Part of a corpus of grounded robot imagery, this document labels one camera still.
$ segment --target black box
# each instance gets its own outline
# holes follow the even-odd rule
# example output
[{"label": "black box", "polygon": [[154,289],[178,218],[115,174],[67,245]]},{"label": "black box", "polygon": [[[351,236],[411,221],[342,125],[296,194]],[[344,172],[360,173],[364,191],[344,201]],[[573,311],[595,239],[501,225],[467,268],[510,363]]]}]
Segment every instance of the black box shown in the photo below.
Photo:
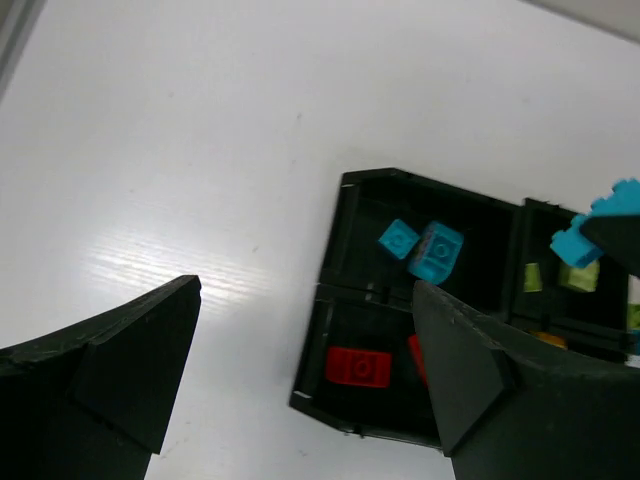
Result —
[{"label": "black box", "polygon": [[[437,220],[464,235],[451,275],[440,287],[483,313],[527,331],[548,332],[569,349],[621,362],[628,276],[600,260],[593,294],[558,285],[561,260],[551,236],[574,213],[527,199],[524,207],[397,169],[345,173],[320,272],[309,330],[290,405],[343,432],[439,447],[428,388],[408,339],[415,334],[407,272],[378,243],[401,219],[422,233]],[[538,263],[543,291],[524,293],[524,265]],[[330,347],[391,354],[387,388],[327,380]]]},{"label": "black box", "polygon": [[[519,207],[397,169],[342,177],[309,331],[290,405],[341,431],[439,447],[428,389],[411,357],[415,277],[378,239],[397,218],[421,233],[438,220],[464,235],[440,285],[474,308],[508,318]],[[392,355],[388,388],[325,377],[330,346]]]}]

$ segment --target white table surface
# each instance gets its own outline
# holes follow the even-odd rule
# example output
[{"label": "white table surface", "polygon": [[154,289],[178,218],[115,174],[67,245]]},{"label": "white table surface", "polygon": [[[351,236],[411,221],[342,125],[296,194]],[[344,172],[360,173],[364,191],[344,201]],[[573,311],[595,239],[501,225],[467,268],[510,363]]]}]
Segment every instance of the white table surface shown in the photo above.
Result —
[{"label": "white table surface", "polygon": [[0,346],[197,273],[148,479],[451,479],[286,406],[339,175],[585,209],[640,173],[638,78],[515,0],[49,0],[0,104]]}]

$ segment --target black plastic tray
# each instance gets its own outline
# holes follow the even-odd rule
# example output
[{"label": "black plastic tray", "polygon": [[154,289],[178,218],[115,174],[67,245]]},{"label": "black plastic tray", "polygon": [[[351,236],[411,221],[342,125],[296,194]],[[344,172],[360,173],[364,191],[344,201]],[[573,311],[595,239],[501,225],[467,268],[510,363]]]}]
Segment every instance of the black plastic tray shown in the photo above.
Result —
[{"label": "black plastic tray", "polygon": [[[549,248],[550,239],[554,232],[567,229],[574,215],[557,205],[525,200],[510,321],[518,328],[565,337],[572,350],[624,361],[624,352],[633,347],[627,333],[627,272],[604,256],[594,292],[576,292],[558,283],[562,260]],[[539,266],[540,292],[523,289],[527,263]]]},{"label": "black plastic tray", "polygon": [[459,231],[464,245],[440,287],[472,307],[506,319],[519,207],[397,169],[346,173],[320,283],[382,295],[410,309],[415,277],[378,238],[396,218],[421,233],[432,220]]},{"label": "black plastic tray", "polygon": [[[440,285],[451,295],[522,330],[562,336],[571,350],[624,361],[632,344],[626,273],[603,258],[593,294],[557,286],[560,260],[549,242],[572,216],[541,202],[518,207],[397,169],[344,174],[290,405],[344,432],[440,446],[428,389],[408,346],[416,280],[406,270],[411,255],[398,261],[378,244],[398,218],[416,232],[437,220],[464,235],[455,268]],[[531,262],[540,265],[542,294],[524,294],[521,287]],[[389,387],[328,381],[329,347],[391,353]]]}]

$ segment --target blue lego brick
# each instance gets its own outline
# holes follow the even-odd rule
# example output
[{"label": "blue lego brick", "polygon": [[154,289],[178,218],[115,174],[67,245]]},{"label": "blue lego brick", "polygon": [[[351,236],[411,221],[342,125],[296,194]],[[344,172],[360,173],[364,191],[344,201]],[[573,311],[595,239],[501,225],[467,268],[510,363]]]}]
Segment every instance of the blue lego brick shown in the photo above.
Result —
[{"label": "blue lego brick", "polygon": [[395,219],[378,239],[398,260],[403,260],[420,240],[420,235],[400,219]]},{"label": "blue lego brick", "polygon": [[409,272],[434,285],[444,282],[456,264],[464,236],[439,222],[431,222],[416,254],[409,263]]},{"label": "blue lego brick", "polygon": [[640,182],[636,179],[620,180],[614,184],[608,198],[597,198],[591,203],[591,212],[576,215],[571,227],[553,234],[551,249],[562,260],[576,268],[585,268],[604,252],[580,233],[580,227],[589,217],[614,215],[640,215]]}]

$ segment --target red lego brick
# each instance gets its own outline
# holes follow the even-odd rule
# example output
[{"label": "red lego brick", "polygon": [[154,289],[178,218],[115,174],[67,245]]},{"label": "red lego brick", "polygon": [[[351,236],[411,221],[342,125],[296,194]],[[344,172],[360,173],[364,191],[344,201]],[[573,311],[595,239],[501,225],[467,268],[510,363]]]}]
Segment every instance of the red lego brick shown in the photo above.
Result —
[{"label": "red lego brick", "polygon": [[358,387],[387,388],[391,380],[391,354],[330,347],[327,380]]},{"label": "red lego brick", "polygon": [[427,372],[424,369],[424,359],[422,357],[422,350],[420,350],[420,342],[418,341],[418,336],[417,335],[411,335],[409,337],[409,350],[411,351],[411,356],[413,357],[413,362],[416,364],[416,367],[418,368],[418,374],[420,375],[420,378],[422,378],[422,381],[424,382],[425,385],[428,385],[427,383]]}]

